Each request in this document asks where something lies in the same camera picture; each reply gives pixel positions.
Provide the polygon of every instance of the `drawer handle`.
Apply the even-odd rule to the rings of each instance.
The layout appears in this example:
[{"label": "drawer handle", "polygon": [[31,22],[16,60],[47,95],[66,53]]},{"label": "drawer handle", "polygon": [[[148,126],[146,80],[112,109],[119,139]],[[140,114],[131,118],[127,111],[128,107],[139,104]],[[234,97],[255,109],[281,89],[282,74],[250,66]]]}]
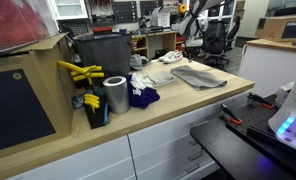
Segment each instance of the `drawer handle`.
[{"label": "drawer handle", "polygon": [[199,151],[199,152],[197,152],[196,154],[187,157],[187,159],[188,159],[189,161],[193,161],[193,160],[195,160],[195,159],[201,157],[202,155],[203,155],[202,151]]},{"label": "drawer handle", "polygon": [[197,143],[197,141],[192,140],[192,141],[189,141],[189,144],[190,144],[191,146],[195,146],[195,145],[198,144],[198,143]]},{"label": "drawer handle", "polygon": [[191,172],[193,172],[194,170],[196,170],[196,169],[198,169],[198,168],[200,168],[199,163],[197,163],[196,165],[194,165],[194,166],[191,167],[191,168],[186,169],[186,172],[187,172],[187,173],[191,173]]}]

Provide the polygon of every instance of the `roll of aluminum foil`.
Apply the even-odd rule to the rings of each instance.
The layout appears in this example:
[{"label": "roll of aluminum foil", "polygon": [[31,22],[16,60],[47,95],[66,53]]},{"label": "roll of aluminum foil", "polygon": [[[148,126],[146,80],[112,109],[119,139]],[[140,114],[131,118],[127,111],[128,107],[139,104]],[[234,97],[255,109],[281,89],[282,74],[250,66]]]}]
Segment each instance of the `roll of aluminum foil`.
[{"label": "roll of aluminum foil", "polygon": [[127,82],[123,76],[115,76],[104,81],[108,104],[114,114],[123,114],[130,109]]}]

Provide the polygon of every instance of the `white cloth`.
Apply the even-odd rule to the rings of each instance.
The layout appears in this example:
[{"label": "white cloth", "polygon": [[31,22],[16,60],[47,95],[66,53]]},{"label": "white cloth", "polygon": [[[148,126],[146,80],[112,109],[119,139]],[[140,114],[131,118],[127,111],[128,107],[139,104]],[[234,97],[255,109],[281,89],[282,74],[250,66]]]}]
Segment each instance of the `white cloth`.
[{"label": "white cloth", "polygon": [[143,78],[141,74],[139,73],[133,73],[131,76],[130,83],[136,88],[136,89],[145,89],[146,87],[154,88],[153,82],[149,78]]}]

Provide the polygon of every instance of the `purple fabric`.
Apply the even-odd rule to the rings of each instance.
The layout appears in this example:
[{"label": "purple fabric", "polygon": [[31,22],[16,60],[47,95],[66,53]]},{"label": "purple fabric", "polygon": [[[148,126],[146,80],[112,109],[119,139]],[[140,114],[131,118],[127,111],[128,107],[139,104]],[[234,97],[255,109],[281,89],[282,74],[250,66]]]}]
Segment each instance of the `purple fabric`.
[{"label": "purple fabric", "polygon": [[128,96],[131,107],[145,109],[149,104],[160,99],[160,96],[157,94],[157,91],[149,87],[146,87],[144,90],[140,90],[140,96],[137,94],[133,94],[133,90],[136,88],[130,83],[132,76],[126,75],[125,77],[127,79]]}]

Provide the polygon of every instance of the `white machine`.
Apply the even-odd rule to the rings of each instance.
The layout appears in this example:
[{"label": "white machine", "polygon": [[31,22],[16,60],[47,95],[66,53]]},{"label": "white machine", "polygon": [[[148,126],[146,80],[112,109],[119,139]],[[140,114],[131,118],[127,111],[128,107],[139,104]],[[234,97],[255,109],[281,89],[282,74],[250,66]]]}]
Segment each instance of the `white machine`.
[{"label": "white machine", "polygon": [[280,142],[296,149],[296,82],[281,108],[268,123]]},{"label": "white machine", "polygon": [[[189,40],[194,40],[198,29],[205,31],[208,27],[207,20],[201,20],[204,21],[202,23],[200,23],[200,20],[196,20],[199,14],[222,2],[223,0],[197,0],[180,24],[179,33]],[[268,124],[280,142],[296,149],[296,82],[287,99],[278,112],[269,119]]]},{"label": "white machine", "polygon": [[166,9],[160,9],[161,7],[155,8],[151,13],[151,25],[170,27],[170,11]]}]

